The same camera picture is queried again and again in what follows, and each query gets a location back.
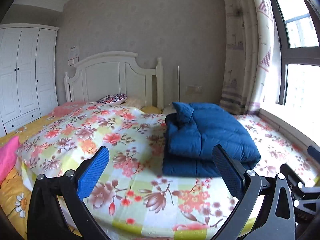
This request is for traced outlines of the yellow daisy bed sheet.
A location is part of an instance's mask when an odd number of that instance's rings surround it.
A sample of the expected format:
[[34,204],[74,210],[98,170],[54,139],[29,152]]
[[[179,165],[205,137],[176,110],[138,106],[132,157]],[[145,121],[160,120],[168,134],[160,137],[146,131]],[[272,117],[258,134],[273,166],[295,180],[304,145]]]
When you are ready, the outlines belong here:
[[36,171],[61,176],[58,160],[76,148],[76,131],[84,125],[85,115],[74,112],[63,117],[43,116],[14,129],[1,138],[1,148],[11,147],[12,156],[1,168],[1,208],[14,229],[27,239],[27,219],[31,189],[24,182],[34,182]]

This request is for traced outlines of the yellow pillow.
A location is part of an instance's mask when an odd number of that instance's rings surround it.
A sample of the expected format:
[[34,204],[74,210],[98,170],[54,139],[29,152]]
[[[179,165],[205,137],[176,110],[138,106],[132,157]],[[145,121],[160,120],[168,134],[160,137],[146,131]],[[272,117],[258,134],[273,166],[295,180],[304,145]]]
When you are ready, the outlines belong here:
[[143,111],[146,114],[161,114],[162,113],[162,110],[155,107],[155,106],[142,107],[141,111]]

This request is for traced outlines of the wall power socket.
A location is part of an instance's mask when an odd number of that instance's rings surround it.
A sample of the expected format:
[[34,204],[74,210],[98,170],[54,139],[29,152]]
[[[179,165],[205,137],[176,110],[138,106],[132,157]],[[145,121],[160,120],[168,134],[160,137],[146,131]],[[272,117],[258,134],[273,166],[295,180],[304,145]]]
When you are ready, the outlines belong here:
[[202,93],[202,86],[191,86],[188,85],[186,88],[187,94],[201,94]]

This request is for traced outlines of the white wardrobe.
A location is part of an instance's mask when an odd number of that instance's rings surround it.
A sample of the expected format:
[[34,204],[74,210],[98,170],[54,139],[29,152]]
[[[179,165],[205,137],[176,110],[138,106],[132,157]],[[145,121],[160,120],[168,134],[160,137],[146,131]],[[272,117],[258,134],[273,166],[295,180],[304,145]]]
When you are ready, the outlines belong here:
[[57,106],[57,32],[41,24],[1,25],[1,136]]

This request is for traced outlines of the pink cloth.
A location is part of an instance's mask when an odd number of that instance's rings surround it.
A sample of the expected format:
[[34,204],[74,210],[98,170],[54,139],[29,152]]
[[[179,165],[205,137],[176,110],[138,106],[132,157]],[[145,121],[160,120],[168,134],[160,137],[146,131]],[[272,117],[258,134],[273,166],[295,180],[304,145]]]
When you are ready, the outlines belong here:
[[6,179],[16,163],[16,151],[20,146],[19,137],[12,137],[6,144],[1,147],[0,153],[0,184]]

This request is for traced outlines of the white bedside table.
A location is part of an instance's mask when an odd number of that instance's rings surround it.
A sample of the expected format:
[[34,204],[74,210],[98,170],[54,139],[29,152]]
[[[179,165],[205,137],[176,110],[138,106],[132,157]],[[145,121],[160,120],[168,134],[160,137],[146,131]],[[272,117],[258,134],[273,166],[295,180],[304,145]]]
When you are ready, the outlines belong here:
[[164,114],[164,115],[168,115],[168,114],[171,114],[171,113],[176,113],[176,109],[172,105],[170,105],[168,107],[165,107],[163,109],[163,111],[162,111],[162,114]]

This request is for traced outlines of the colourful patterned cushion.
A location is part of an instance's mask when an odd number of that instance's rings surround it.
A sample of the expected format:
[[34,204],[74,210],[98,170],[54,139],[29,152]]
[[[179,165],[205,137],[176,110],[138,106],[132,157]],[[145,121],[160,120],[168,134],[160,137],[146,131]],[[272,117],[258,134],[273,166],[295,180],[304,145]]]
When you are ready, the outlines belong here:
[[121,105],[127,100],[127,95],[126,94],[113,94],[113,95],[108,95],[105,96],[99,100],[96,101],[96,103],[103,103],[109,106],[117,106]]

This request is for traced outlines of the blue padded jacket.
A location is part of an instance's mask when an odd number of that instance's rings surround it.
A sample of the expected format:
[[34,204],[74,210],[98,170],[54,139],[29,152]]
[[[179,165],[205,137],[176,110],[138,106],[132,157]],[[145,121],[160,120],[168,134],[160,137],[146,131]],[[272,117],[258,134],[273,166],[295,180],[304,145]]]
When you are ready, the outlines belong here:
[[256,144],[236,118],[213,103],[173,102],[165,118],[162,172],[167,176],[216,178],[214,147],[220,145],[245,169],[261,160]]

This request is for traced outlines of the white bed headboard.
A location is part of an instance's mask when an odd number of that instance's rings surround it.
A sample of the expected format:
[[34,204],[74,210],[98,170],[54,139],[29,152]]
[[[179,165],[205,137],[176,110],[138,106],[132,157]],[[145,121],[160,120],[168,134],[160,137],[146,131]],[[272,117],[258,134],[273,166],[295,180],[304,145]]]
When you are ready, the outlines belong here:
[[65,74],[65,93],[68,102],[97,101],[110,94],[123,93],[141,100],[143,106],[164,108],[164,68],[157,58],[155,68],[141,68],[137,53],[108,51],[94,54],[74,67],[73,77]]

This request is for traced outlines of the window frame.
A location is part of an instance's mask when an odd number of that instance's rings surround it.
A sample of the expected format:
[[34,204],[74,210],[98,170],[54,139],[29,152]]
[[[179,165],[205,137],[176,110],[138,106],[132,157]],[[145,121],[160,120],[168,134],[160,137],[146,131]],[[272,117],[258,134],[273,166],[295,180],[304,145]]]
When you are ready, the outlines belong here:
[[319,106],[319,2],[271,0],[281,52],[279,104]]

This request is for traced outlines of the striped patterned curtain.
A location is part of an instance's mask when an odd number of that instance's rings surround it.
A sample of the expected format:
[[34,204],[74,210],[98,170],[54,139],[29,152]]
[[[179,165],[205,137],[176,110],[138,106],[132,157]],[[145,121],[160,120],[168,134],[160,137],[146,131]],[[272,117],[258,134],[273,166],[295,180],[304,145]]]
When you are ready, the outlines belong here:
[[281,86],[279,36],[271,0],[224,0],[226,61],[220,106],[256,114],[277,103]]

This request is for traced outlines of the floral quilt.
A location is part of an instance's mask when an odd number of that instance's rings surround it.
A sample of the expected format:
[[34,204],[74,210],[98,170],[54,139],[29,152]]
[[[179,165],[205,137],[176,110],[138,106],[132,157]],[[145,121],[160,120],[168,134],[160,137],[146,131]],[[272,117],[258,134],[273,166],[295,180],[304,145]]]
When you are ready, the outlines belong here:
[[162,174],[165,117],[93,104],[27,139],[16,167],[32,189],[39,174],[63,175],[101,146],[110,160],[84,202],[111,239],[211,239],[237,204],[221,178]]

